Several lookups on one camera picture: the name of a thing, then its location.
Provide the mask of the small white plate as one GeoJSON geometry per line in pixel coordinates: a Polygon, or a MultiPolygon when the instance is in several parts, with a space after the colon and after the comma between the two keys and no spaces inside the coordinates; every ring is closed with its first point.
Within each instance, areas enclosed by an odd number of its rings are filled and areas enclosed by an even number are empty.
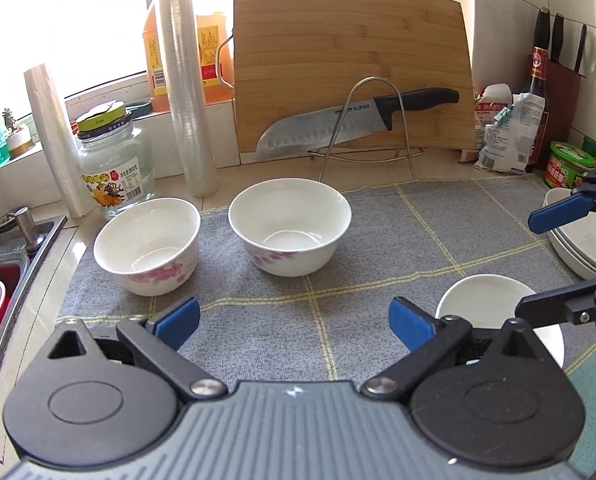
{"type": "Polygon", "coordinates": [[[440,299],[435,317],[454,314],[476,328],[501,328],[518,302],[534,294],[525,284],[497,274],[476,274],[456,282],[440,299]]]}

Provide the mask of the white floral bowl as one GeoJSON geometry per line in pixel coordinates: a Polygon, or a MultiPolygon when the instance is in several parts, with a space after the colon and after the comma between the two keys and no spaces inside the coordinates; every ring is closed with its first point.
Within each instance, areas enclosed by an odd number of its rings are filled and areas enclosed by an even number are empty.
{"type": "Polygon", "coordinates": [[[196,270],[200,223],[198,209],[187,200],[149,200],[121,212],[100,230],[94,259],[134,295],[168,294],[196,270]]]}
{"type": "Polygon", "coordinates": [[[227,218],[253,264],[281,278],[299,278],[333,258],[352,210],[345,196],[325,183],[279,178],[240,192],[227,218]]]}

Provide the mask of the stack of white plates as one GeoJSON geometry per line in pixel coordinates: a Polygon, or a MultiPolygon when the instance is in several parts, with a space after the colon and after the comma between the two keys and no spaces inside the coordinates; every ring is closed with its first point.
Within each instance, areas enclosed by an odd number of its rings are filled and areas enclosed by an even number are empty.
{"type": "Polygon", "coordinates": [[[596,278],[596,212],[547,233],[556,254],[583,280],[596,278]]]}

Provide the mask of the grey checked table mat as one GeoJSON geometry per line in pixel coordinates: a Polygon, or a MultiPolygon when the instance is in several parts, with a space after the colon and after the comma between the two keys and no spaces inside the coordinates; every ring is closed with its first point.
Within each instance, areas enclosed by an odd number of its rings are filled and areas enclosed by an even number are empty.
{"type": "Polygon", "coordinates": [[[529,177],[348,192],[350,229],[330,262],[305,278],[277,278],[258,269],[226,211],[213,210],[201,217],[197,269],[172,294],[132,295],[85,254],[58,316],[112,325],[194,296],[200,324],[181,353],[223,382],[363,382],[406,352],[388,323],[396,296],[433,312],[444,292],[466,276],[504,275],[536,292],[574,282],[547,237],[526,227],[545,193],[529,177]]]}

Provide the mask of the crumpled white food bag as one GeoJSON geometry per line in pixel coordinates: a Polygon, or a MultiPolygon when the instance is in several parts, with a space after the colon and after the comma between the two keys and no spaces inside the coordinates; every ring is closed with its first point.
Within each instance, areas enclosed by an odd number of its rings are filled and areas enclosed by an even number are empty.
{"type": "Polygon", "coordinates": [[[484,130],[476,168],[500,174],[524,174],[533,150],[546,100],[533,93],[514,95],[514,103],[494,117],[484,130]]]}

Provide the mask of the red knife block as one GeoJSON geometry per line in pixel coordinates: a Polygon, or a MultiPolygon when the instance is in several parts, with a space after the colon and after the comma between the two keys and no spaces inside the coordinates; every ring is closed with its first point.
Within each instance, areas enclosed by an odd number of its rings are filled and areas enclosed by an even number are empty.
{"type": "MultiPolygon", "coordinates": [[[[556,53],[561,51],[563,43],[563,20],[556,18],[555,25],[550,21],[549,45],[556,53]]],[[[548,122],[540,155],[534,169],[545,170],[550,155],[552,141],[565,141],[569,137],[575,109],[578,105],[578,92],[582,76],[559,63],[549,55],[546,75],[546,93],[548,99],[548,122]]]]}

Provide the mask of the dark soy sauce bottle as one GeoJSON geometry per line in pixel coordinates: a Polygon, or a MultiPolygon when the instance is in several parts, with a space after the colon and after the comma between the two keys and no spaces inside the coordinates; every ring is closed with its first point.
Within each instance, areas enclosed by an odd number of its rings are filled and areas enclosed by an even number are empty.
{"type": "Polygon", "coordinates": [[[548,65],[548,48],[550,41],[550,12],[548,8],[542,6],[538,11],[533,39],[532,49],[532,64],[530,80],[524,92],[541,96],[545,100],[545,107],[542,117],[540,118],[540,125],[538,125],[535,140],[533,142],[531,153],[526,165],[526,170],[532,171],[537,163],[538,155],[540,155],[540,148],[542,147],[544,134],[546,132],[548,122],[548,99],[546,93],[546,75],[548,65]]]}

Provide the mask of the red white food packet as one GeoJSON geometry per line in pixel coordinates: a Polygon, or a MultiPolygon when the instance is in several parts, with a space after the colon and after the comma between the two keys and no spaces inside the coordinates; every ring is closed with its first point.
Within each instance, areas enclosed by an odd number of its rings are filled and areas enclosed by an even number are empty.
{"type": "Polygon", "coordinates": [[[474,147],[480,151],[484,147],[485,127],[492,125],[495,116],[514,101],[508,84],[489,84],[474,102],[474,147]]]}

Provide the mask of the short plastic wrap roll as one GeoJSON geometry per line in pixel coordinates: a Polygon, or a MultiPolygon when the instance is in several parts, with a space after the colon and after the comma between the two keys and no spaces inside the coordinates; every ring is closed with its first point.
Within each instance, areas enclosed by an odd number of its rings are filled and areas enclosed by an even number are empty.
{"type": "Polygon", "coordinates": [[[80,178],[77,144],[64,99],[44,64],[26,70],[24,78],[36,132],[60,197],[72,219],[82,218],[94,208],[94,200],[80,178]]]}

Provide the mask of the steel sink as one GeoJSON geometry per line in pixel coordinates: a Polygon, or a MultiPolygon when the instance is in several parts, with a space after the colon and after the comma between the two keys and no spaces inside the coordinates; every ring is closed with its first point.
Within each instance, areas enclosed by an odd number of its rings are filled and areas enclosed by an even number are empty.
{"type": "Polygon", "coordinates": [[[66,216],[45,219],[36,225],[43,236],[39,248],[28,254],[18,229],[0,233],[0,280],[10,300],[0,321],[0,368],[19,312],[48,252],[67,222],[66,216]]]}

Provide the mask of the sink soap dispenser knob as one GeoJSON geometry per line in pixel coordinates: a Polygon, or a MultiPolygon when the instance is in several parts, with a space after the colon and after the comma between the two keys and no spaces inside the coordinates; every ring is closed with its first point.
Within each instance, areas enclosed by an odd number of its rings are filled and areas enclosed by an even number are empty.
{"type": "Polygon", "coordinates": [[[0,219],[0,234],[18,227],[25,239],[25,250],[28,254],[35,254],[41,247],[44,235],[36,228],[36,222],[27,206],[20,206],[7,211],[0,219]]]}

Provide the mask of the glass jar green lid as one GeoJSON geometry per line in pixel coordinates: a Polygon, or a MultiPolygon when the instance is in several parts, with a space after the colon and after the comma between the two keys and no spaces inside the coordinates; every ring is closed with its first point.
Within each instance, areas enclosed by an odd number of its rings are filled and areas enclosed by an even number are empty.
{"type": "Polygon", "coordinates": [[[155,196],[151,143],[126,104],[98,104],[76,124],[79,176],[105,219],[155,196]]]}

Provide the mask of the small potted plant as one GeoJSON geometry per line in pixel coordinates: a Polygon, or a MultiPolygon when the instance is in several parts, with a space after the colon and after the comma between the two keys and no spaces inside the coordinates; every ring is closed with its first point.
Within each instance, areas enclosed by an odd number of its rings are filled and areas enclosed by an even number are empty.
{"type": "Polygon", "coordinates": [[[3,110],[2,117],[6,127],[5,141],[10,159],[15,159],[34,147],[31,132],[28,126],[16,122],[9,108],[3,110]]]}

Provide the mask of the bamboo cutting board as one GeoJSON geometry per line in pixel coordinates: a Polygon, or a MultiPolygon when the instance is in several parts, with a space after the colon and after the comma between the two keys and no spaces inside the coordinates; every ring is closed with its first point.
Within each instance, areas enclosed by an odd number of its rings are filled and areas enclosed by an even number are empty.
{"type": "Polygon", "coordinates": [[[236,139],[252,153],[281,118],[443,87],[456,104],[393,117],[356,148],[470,150],[473,88],[462,7],[454,0],[234,0],[236,139]]]}

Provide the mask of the tall plastic wrap roll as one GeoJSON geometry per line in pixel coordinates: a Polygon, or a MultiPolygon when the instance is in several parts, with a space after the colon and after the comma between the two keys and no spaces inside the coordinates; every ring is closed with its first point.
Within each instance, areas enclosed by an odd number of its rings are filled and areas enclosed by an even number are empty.
{"type": "Polygon", "coordinates": [[[158,41],[177,152],[191,195],[217,191],[193,1],[153,0],[158,41]]]}

